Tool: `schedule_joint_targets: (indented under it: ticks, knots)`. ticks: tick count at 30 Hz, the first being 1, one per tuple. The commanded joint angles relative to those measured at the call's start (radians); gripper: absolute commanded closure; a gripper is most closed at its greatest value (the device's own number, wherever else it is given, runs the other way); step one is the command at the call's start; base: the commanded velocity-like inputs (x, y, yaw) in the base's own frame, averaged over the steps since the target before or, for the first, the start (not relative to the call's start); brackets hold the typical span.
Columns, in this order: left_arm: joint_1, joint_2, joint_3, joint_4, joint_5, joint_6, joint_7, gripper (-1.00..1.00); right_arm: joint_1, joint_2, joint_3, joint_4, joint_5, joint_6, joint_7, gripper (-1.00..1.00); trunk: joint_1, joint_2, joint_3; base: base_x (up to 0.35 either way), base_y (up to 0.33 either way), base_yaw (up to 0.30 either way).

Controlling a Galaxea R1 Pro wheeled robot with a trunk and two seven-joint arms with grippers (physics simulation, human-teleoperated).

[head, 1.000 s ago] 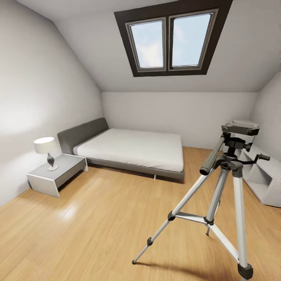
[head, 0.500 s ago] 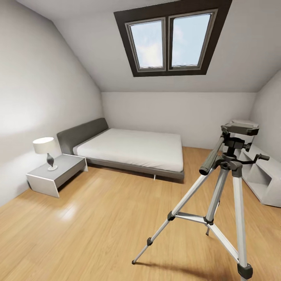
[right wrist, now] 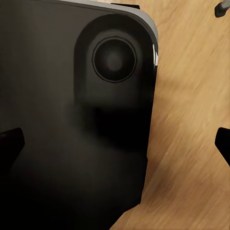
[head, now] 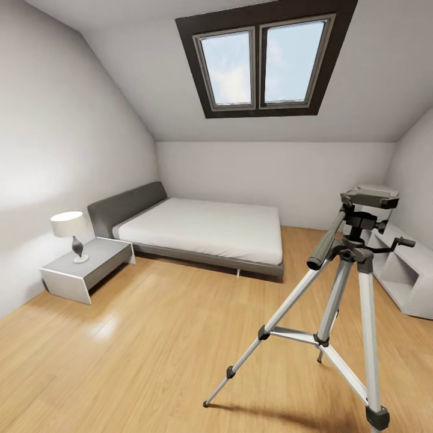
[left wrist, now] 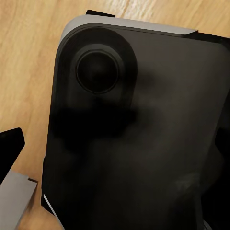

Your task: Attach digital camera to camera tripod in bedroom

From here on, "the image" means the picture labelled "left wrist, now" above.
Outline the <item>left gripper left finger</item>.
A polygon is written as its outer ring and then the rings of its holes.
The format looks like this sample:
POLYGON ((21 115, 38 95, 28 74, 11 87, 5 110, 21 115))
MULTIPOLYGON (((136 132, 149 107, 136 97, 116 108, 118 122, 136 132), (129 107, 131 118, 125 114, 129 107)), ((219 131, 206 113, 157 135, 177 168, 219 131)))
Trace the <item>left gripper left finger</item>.
POLYGON ((25 146, 20 127, 0 133, 0 184, 25 146))

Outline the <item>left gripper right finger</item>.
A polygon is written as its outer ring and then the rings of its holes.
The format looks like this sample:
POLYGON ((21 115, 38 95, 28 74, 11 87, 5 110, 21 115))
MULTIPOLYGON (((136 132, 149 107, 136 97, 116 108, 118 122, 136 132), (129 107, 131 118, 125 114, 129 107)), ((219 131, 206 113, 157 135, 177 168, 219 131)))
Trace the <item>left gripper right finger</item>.
POLYGON ((215 145, 230 166, 230 129, 218 128, 215 145))

